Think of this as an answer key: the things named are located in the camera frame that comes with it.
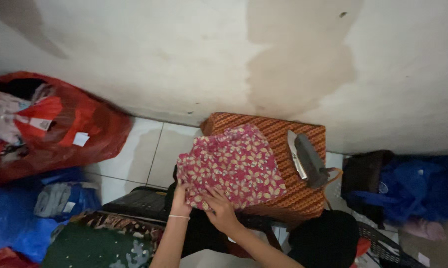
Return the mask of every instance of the water stain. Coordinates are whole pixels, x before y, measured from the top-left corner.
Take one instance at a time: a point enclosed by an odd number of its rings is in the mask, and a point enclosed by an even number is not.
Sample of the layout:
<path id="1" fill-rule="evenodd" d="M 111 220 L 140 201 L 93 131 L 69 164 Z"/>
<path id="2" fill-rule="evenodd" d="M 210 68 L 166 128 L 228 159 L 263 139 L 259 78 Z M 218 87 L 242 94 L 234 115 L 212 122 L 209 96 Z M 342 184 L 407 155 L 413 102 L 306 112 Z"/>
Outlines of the water stain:
<path id="1" fill-rule="evenodd" d="M 0 0 L 0 21 L 42 51 L 57 58 L 68 58 L 42 33 L 42 16 L 34 0 Z"/>
<path id="2" fill-rule="evenodd" d="M 356 79 L 345 36 L 363 0 L 250 0 L 248 39 L 267 45 L 247 64 L 257 115 L 290 119 Z M 344 20 L 341 10 L 347 10 Z"/>

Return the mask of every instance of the red plastic bag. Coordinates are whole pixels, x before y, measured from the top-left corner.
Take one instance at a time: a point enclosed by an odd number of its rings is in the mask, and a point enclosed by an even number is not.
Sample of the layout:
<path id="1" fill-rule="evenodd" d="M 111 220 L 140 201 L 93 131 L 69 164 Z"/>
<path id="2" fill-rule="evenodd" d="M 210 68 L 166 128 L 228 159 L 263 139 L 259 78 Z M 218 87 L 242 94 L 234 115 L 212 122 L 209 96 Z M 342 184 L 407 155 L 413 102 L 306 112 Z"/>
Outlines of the red plastic bag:
<path id="1" fill-rule="evenodd" d="M 15 126 L 28 154 L 0 166 L 0 184 L 49 170 L 89 165 L 118 155 L 132 127 L 128 115 L 69 83 L 41 74 L 19 71 L 0 76 L 0 82 L 24 78 L 42 79 L 54 91 L 14 114 Z M 41 130 L 21 118 L 47 119 L 51 124 L 47 130 Z M 77 132 L 90 137 L 83 147 L 72 144 Z"/>
<path id="2" fill-rule="evenodd" d="M 19 255 L 9 247 L 0 249 L 0 268 L 39 268 L 26 257 Z"/>

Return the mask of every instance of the hand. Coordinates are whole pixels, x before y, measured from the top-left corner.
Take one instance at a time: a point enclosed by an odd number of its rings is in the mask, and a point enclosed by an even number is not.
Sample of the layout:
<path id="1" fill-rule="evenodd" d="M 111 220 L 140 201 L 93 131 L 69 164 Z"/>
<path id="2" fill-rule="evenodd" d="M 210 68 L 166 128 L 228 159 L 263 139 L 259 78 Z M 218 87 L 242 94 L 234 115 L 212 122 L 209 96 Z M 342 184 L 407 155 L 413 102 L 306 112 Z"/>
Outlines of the hand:
<path id="1" fill-rule="evenodd" d="M 215 211 L 206 211 L 206 214 L 212 224 L 227 236 L 232 236 L 245 227 L 237 220 L 234 207 L 228 200 L 225 193 L 216 188 L 208 187 L 207 190 L 212 196 L 204 195 L 204 201 Z"/>
<path id="2" fill-rule="evenodd" d="M 186 190 L 190 186 L 190 184 L 178 183 L 178 186 L 174 189 L 170 215 L 189 217 L 192 207 L 186 204 Z"/>

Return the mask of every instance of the green fabric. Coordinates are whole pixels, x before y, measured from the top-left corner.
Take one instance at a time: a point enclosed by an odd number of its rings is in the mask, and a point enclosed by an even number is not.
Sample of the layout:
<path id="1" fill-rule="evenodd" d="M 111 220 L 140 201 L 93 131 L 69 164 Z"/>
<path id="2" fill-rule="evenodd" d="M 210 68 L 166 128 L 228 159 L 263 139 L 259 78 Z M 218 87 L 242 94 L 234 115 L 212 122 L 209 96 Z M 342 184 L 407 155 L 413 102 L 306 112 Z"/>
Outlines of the green fabric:
<path id="1" fill-rule="evenodd" d="M 116 230 L 68 223 L 50 245 L 43 268 L 147 268 L 151 241 Z"/>

